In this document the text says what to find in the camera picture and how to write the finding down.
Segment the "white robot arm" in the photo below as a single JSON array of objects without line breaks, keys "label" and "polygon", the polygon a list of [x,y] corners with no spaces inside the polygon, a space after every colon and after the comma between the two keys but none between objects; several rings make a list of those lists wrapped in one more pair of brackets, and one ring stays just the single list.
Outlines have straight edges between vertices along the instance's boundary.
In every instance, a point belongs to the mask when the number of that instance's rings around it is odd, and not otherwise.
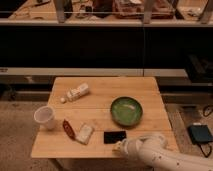
[{"label": "white robot arm", "polygon": [[130,160],[167,171],[213,171],[213,159],[170,151],[167,144],[162,133],[154,132],[118,141],[113,151]]}]

